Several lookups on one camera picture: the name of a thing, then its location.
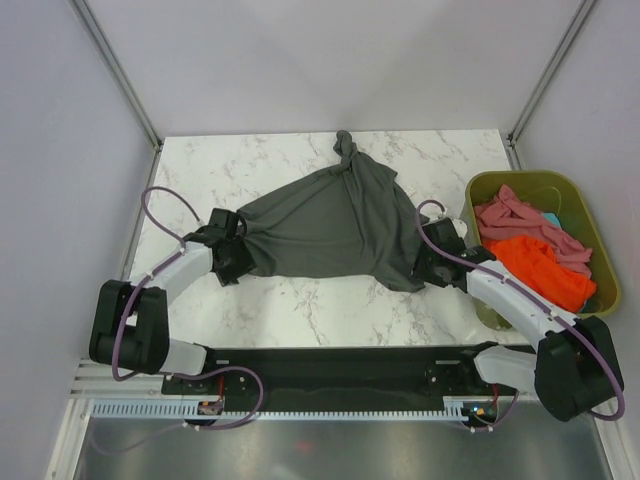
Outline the dark grey t shirt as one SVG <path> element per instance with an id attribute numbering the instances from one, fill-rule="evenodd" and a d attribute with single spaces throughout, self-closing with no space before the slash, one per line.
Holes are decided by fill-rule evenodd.
<path id="1" fill-rule="evenodd" d="M 261 277 L 369 275 L 391 291 L 414 293 L 422 240 L 415 207 L 396 172 L 337 132 L 339 163 L 317 170 L 239 209 L 245 243 Z"/>

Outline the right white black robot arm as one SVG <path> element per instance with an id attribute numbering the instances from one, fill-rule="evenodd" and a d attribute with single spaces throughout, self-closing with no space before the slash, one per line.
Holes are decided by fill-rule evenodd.
<path id="1" fill-rule="evenodd" d="M 458 368 L 467 392 L 491 384 L 535 395 L 556 419 L 566 422 L 614 399 L 625 412 L 624 381 L 610 330 L 596 316 L 580 319 L 513 277 L 483 247 L 467 247 L 452 219 L 418 223 L 422 245 L 414 266 L 426 283 L 453 286 L 494 310 L 532 347 L 525 353 L 498 344 L 476 347 L 473 359 Z"/>

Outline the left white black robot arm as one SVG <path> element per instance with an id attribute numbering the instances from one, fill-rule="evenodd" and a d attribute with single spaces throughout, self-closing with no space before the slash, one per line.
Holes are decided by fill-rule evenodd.
<path id="1" fill-rule="evenodd" d="M 218 385 L 220 371 L 205 360 L 203 347 L 171 337 L 169 306 L 210 273 L 227 286 L 254 268 L 243 236 L 215 227 L 188 234 L 147 273 L 102 285 L 89 341 L 90 359 L 111 366 L 120 381 L 136 373 L 177 373 L 196 392 L 211 392 Z"/>

